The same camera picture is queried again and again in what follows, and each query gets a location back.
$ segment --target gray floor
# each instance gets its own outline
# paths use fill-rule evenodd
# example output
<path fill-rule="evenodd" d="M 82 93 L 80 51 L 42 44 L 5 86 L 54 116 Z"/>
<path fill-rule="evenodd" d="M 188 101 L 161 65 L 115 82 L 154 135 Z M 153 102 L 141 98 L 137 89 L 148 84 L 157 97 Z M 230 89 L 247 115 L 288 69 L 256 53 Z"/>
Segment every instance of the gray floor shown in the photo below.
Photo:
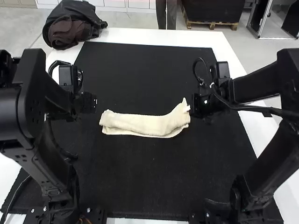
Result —
<path fill-rule="evenodd" d="M 0 7 L 0 49 L 7 49 L 14 56 L 20 56 L 24 48 L 42 48 L 48 55 L 48 47 L 41 36 L 45 19 L 51 10 Z M 151 28 L 157 29 L 155 14 L 97 12 L 106 20 L 109 27 Z M 246 29 L 248 12 L 242 14 L 237 31 L 226 26 L 216 26 L 215 31 L 222 31 L 247 72 L 252 72 L 276 60 L 276 53 L 283 48 L 299 47 L 294 40 L 256 40 Z M 271 16 L 266 25 L 264 35 L 281 35 L 281 30 Z M 177 29 L 187 30 L 180 9 L 178 9 Z M 208 26 L 196 26 L 192 30 L 209 30 Z M 279 106 L 279 100 L 272 99 L 268 103 Z"/>

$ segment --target trousers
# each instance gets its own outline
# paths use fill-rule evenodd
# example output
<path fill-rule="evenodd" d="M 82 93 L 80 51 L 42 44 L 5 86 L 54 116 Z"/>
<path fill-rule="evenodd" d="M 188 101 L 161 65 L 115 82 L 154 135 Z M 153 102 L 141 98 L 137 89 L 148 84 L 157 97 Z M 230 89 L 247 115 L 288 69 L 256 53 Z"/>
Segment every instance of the trousers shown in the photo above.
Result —
<path fill-rule="evenodd" d="M 159 29 L 166 29 L 166 6 L 167 29 L 176 29 L 177 0 L 156 0 L 156 14 Z"/>

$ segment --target table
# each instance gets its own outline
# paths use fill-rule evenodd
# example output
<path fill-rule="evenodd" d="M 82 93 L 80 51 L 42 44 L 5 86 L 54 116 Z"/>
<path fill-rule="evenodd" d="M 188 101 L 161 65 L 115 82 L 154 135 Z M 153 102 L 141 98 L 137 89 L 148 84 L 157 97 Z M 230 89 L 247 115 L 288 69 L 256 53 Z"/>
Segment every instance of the table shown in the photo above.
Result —
<path fill-rule="evenodd" d="M 237 78 L 246 75 L 237 56 L 230 47 L 222 32 L 210 31 L 177 31 L 177 30 L 151 30 L 151 29 L 131 29 L 131 28 L 107 28 L 103 30 L 100 37 L 91 40 L 93 42 L 111 42 L 126 44 L 143 44 L 159 46 L 181 46 L 181 47 L 206 47 L 212 48 L 217 61 L 228 61 L 230 75 Z M 55 60 L 74 63 L 83 43 L 65 50 L 53 50 L 46 61 L 46 70 Z M 58 82 L 58 69 L 53 71 L 53 78 Z M 264 101 L 255 102 L 254 105 L 265 106 Z M 273 118 L 265 118 L 257 112 L 239 112 L 242 123 L 245 127 L 249 140 L 259 156 L 278 129 L 278 125 Z M 0 154 L 0 204 L 2 205 L 11 186 L 13 185 L 20 166 L 14 161 Z M 275 193 L 274 197 L 285 224 L 295 224 L 298 222 L 297 214 L 299 210 L 299 172 L 289 178 Z M 21 224 L 25 215 L 8 215 L 6 223 Z M 114 219 L 109 218 L 109 224 L 151 224 L 153 222 L 180 223 L 177 221 L 162 220 L 139 220 L 139 219 Z"/>

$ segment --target towel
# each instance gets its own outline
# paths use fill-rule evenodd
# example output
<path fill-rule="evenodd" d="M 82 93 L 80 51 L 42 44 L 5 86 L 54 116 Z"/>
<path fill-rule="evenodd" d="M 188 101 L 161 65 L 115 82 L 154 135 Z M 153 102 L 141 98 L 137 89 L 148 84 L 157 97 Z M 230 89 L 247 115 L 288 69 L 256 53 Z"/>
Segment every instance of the towel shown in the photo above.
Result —
<path fill-rule="evenodd" d="M 121 114 L 111 110 L 102 113 L 102 132 L 111 135 L 136 135 L 151 138 L 171 138 L 179 134 L 190 123 L 190 106 L 183 98 L 170 113 L 163 116 Z"/>

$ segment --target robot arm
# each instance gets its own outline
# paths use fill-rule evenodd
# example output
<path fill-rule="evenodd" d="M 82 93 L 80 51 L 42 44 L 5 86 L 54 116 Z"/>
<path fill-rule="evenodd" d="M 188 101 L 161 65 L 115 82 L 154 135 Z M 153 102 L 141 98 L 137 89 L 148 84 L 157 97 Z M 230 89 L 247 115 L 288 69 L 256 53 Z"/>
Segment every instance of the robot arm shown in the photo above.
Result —
<path fill-rule="evenodd" d="M 243 77 L 231 79 L 227 62 L 219 62 L 210 69 L 209 82 L 198 79 L 201 81 L 193 96 L 194 117 L 246 110 L 283 118 L 262 154 L 245 174 L 236 177 L 230 203 L 225 207 L 206 200 L 206 223 L 280 223 L 268 220 L 263 210 L 277 188 L 299 169 L 299 49 L 283 49 L 277 56 L 276 62 Z M 281 97 L 281 110 L 245 105 L 276 95 Z"/>
<path fill-rule="evenodd" d="M 54 218 L 76 223 L 78 177 L 62 157 L 50 121 L 75 121 L 80 113 L 95 113 L 97 99 L 78 92 L 83 74 L 76 66 L 59 68 L 58 85 L 45 71 L 45 61 L 41 49 L 26 49 L 20 59 L 0 51 L 0 152 L 41 186 L 48 212 L 42 223 Z"/>

